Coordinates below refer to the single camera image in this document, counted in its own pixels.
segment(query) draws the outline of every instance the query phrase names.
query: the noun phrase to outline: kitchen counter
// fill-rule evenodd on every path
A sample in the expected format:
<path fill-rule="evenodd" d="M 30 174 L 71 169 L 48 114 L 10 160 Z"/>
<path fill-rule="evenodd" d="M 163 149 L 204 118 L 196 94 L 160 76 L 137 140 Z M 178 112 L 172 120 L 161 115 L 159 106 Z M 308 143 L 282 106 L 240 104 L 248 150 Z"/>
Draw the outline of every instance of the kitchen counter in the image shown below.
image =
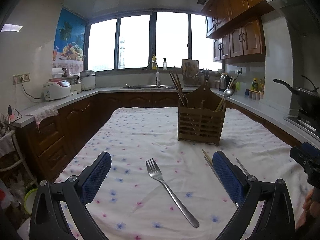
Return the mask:
<path fill-rule="evenodd" d="M 89 91 L 82 91 L 80 94 L 69 96 L 67 98 L 63 98 L 56 101 L 44 102 L 40 103 L 36 106 L 30 107 L 26 110 L 21 111 L 22 118 L 17 120 L 13 123 L 13 126 L 16 127 L 24 127 L 27 124 L 34 121 L 32 116 L 26 116 L 36 109 L 39 109 L 43 106 L 56 106 L 57 109 L 62 108 L 64 106 L 70 105 L 87 97 L 96 95 L 98 93 L 122 93 L 122 92 L 175 92 L 175 89 L 168 89 L 168 88 L 145 88 L 145 89 L 122 89 L 119 90 L 121 87 L 106 87 L 106 88 L 97 88 L 94 90 Z M 192 92 L 196 89 L 196 87 L 184 87 L 184 92 Z M 222 97 L 223 92 L 219 91 L 218 89 L 211 89 L 216 95 Z M 308 141 L 309 143 L 313 144 L 315 147 L 320 148 L 320 142 L 316 140 L 314 137 L 306 133 L 305 131 L 301 130 L 300 128 L 296 127 L 295 125 L 291 124 L 287 120 L 284 119 L 287 115 L 272 108 L 271 106 L 267 106 L 259 101 L 252 100 L 248 97 L 244 97 L 242 95 L 234 94 L 233 96 L 226 99 L 231 103 L 234 103 L 260 117 L 263 119 L 271 122 L 272 124 L 276 125 L 277 127 L 281 128 L 300 142 Z"/>

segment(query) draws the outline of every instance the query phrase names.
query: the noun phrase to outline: white tablecloth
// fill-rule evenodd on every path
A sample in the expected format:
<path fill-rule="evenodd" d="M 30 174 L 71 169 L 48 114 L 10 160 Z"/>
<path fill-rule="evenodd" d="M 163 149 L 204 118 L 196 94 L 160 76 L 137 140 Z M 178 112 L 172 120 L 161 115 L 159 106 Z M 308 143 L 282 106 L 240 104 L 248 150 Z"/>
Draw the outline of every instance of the white tablecloth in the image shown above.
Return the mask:
<path fill-rule="evenodd" d="M 303 169 L 290 158 L 290 146 L 261 124 L 235 109 L 227 109 L 219 147 L 177 141 L 177 108 L 121 108 L 77 154 L 56 182 L 79 175 L 102 151 L 112 167 L 87 209 L 110 240 L 215 239 L 236 207 L 210 167 L 210 156 L 222 150 L 236 164 L 237 157 L 261 181 L 283 178 L 288 186 L 295 219 L 306 192 Z M 164 180 L 200 222 L 193 228 L 162 185 L 147 172 L 145 160 L 154 158 Z M 68 208 L 62 204 L 74 236 L 82 239 Z M 243 239 L 250 236 L 262 208 L 256 209 Z"/>

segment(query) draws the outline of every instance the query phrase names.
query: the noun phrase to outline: yellow bottle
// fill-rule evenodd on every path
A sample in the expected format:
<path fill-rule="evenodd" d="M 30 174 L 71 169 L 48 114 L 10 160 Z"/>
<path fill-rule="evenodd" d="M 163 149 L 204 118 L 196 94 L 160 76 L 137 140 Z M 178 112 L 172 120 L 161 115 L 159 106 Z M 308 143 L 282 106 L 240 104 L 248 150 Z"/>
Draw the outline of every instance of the yellow bottle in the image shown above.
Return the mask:
<path fill-rule="evenodd" d="M 152 61 L 157 62 L 156 54 L 153 54 Z M 152 69 L 157 69 L 157 65 L 152 63 Z"/>

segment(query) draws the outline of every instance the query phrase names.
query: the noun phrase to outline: rice cooker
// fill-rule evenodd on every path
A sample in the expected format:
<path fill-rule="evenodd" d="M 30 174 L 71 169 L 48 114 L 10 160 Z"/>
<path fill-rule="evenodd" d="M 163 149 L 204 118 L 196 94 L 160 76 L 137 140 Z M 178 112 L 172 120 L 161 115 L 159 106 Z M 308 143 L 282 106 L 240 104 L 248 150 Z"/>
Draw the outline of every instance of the rice cooker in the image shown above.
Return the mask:
<path fill-rule="evenodd" d="M 49 80 L 43 85 L 43 95 L 45 100 L 57 100 L 70 95 L 71 85 L 68 81 L 60 78 Z"/>
<path fill-rule="evenodd" d="M 81 71 L 80 79 L 82 91 L 96 88 L 96 75 L 93 70 Z"/>

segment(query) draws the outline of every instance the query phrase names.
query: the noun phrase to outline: human hand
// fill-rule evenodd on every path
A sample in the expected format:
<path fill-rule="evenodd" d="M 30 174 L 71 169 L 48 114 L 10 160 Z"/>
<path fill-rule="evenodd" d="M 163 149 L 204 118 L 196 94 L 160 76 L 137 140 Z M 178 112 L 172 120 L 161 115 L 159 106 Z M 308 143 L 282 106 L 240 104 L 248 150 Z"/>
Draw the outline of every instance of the human hand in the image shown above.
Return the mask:
<path fill-rule="evenodd" d="M 320 203 L 312 200 L 313 192 L 314 188 L 308 192 L 305 198 L 305 202 L 302 206 L 303 212 L 297 221 L 296 230 L 305 224 L 308 212 L 314 218 L 320 217 Z"/>

